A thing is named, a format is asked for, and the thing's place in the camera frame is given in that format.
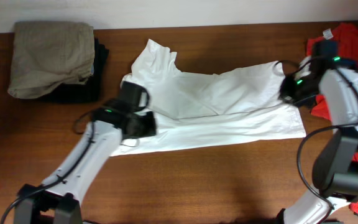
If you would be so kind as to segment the white printed t-shirt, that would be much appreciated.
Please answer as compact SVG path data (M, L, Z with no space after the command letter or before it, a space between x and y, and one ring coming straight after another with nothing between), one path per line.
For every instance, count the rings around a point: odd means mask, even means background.
M298 108L278 97L284 79L280 63L207 75L177 69L176 57L168 47L149 40L124 77L150 94L157 133L126 141L116 155L305 136Z

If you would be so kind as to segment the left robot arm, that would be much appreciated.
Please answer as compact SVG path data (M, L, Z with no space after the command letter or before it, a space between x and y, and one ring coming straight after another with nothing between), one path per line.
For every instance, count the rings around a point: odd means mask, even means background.
M38 186L25 184L9 206L14 223L83 223L81 203L94 178L125 139L156 134L149 99L111 99L89 111L89 122L75 148Z

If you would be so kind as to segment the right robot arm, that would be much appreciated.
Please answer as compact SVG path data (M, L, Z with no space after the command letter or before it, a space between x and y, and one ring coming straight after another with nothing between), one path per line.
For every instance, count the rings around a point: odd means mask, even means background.
M342 207L358 201L358 71L356 63L341 57L314 56L284 79L280 99L300 106L307 98L322 94L328 104L331 125L307 134L296 155L298 174L306 192L282 209L275 223L326 223ZM332 131L321 150L308 182L302 169L303 148L313 136Z

